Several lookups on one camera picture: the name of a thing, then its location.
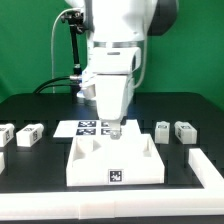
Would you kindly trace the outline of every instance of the white block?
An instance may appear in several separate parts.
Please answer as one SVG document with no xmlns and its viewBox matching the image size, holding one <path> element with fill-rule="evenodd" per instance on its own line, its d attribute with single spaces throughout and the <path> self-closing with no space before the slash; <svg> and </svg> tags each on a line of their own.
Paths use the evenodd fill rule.
<svg viewBox="0 0 224 224">
<path fill-rule="evenodd" d="M 183 144 L 196 144 L 197 130 L 188 122 L 176 122 L 175 135 Z"/>
<path fill-rule="evenodd" d="M 190 149 L 188 162 L 204 188 L 222 188 L 224 190 L 223 177 L 201 149 Z"/>
<path fill-rule="evenodd" d="M 5 160 L 3 152 L 0 152 L 0 174 L 5 169 Z"/>
<path fill-rule="evenodd" d="M 4 147 L 13 137 L 13 124 L 0 125 L 0 147 Z"/>
<path fill-rule="evenodd" d="M 162 121 L 156 123 L 155 143 L 169 144 L 170 123 Z"/>
<path fill-rule="evenodd" d="M 44 126 L 42 124 L 29 124 L 16 133 L 17 146 L 31 147 L 42 138 Z"/>
</svg>

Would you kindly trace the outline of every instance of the black cable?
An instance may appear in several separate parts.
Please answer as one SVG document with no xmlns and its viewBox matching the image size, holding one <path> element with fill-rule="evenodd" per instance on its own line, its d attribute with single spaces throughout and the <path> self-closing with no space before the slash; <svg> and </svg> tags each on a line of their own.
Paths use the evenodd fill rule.
<svg viewBox="0 0 224 224">
<path fill-rule="evenodd" d="M 61 86 L 75 86 L 75 87 L 79 87 L 79 85 L 77 84 L 55 84 L 55 85 L 45 85 L 42 88 L 39 88 L 38 91 L 35 92 L 35 94 L 40 93 L 41 91 L 43 91 L 46 88 L 50 88 L 50 87 L 61 87 Z"/>
<path fill-rule="evenodd" d="M 64 77 L 59 77 L 59 78 L 54 78 L 54 79 L 48 80 L 48 81 L 44 82 L 43 84 L 41 84 L 40 86 L 38 86 L 38 87 L 33 91 L 33 93 L 40 93 L 40 89 L 41 89 L 41 91 L 42 91 L 42 88 L 43 88 L 44 86 L 47 86 L 47 85 L 50 84 L 50 83 L 57 82 L 57 81 L 62 81 L 62 80 L 67 80 L 67 79 L 70 79 L 69 76 L 64 76 Z"/>
</svg>

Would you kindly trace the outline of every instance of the white plastic part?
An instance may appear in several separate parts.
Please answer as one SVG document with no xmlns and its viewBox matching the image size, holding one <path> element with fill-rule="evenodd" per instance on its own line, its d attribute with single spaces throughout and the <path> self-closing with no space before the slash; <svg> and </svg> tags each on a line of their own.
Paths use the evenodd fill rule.
<svg viewBox="0 0 224 224">
<path fill-rule="evenodd" d="M 138 47 L 112 48 L 108 46 L 93 49 L 92 69 L 96 74 L 129 75 L 139 68 L 140 64 L 141 49 Z"/>
<path fill-rule="evenodd" d="M 175 135 L 183 144 L 197 143 L 197 130 L 188 122 L 177 121 L 174 125 Z"/>
<path fill-rule="evenodd" d="M 201 149 L 190 149 L 189 164 L 204 188 L 222 188 L 224 190 L 223 177 L 208 160 Z"/>
<path fill-rule="evenodd" d="M 67 186 L 163 183 L 164 165 L 151 136 L 141 135 L 137 121 L 128 120 L 119 140 L 75 137 L 66 178 Z"/>
<path fill-rule="evenodd" d="M 4 153 L 0 152 L 0 174 L 5 169 Z"/>
<path fill-rule="evenodd" d="M 4 147 L 13 137 L 13 124 L 0 125 L 0 147 Z"/>
<path fill-rule="evenodd" d="M 144 40 L 157 0 L 93 0 L 95 42 Z"/>
<path fill-rule="evenodd" d="M 169 144 L 170 123 L 161 121 L 156 123 L 155 143 Z"/>
<path fill-rule="evenodd" d="M 120 123 L 133 96 L 133 79 L 126 75 L 97 75 L 96 83 L 99 118 Z"/>
<path fill-rule="evenodd" d="M 0 220 L 224 215 L 224 190 L 1 194 Z"/>
<path fill-rule="evenodd" d="M 31 147 L 42 138 L 44 126 L 42 124 L 29 124 L 16 133 L 17 146 Z"/>
</svg>

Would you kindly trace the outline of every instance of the white box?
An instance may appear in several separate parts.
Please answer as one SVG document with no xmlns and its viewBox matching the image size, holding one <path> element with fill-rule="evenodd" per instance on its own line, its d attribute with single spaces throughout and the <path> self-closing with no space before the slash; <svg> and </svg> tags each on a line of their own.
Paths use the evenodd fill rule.
<svg viewBox="0 0 224 224">
<path fill-rule="evenodd" d="M 0 147 L 4 147 L 13 137 L 13 124 L 0 125 Z"/>
<path fill-rule="evenodd" d="M 177 121 L 174 125 L 175 135 L 183 144 L 197 143 L 197 130 L 188 122 Z"/>
<path fill-rule="evenodd" d="M 73 139 L 67 186 L 164 182 L 164 165 L 151 136 L 140 133 L 137 121 L 128 120 L 122 129 L 120 140 L 109 135 Z"/>
<path fill-rule="evenodd" d="M 42 124 L 29 124 L 16 133 L 17 146 L 31 147 L 42 138 L 44 126 Z"/>
<path fill-rule="evenodd" d="M 161 121 L 156 123 L 155 143 L 169 144 L 170 123 Z"/>
</svg>

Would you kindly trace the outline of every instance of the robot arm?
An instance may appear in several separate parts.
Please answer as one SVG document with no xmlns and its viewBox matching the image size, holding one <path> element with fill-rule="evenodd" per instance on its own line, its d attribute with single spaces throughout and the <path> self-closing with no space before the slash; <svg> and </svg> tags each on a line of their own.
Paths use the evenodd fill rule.
<svg viewBox="0 0 224 224">
<path fill-rule="evenodd" d="M 88 28 L 82 91 L 88 99 L 96 97 L 98 116 L 109 123 L 112 139 L 121 136 L 120 124 L 134 92 L 133 71 L 144 62 L 143 46 L 158 1 L 66 0 L 83 9 Z"/>
</svg>

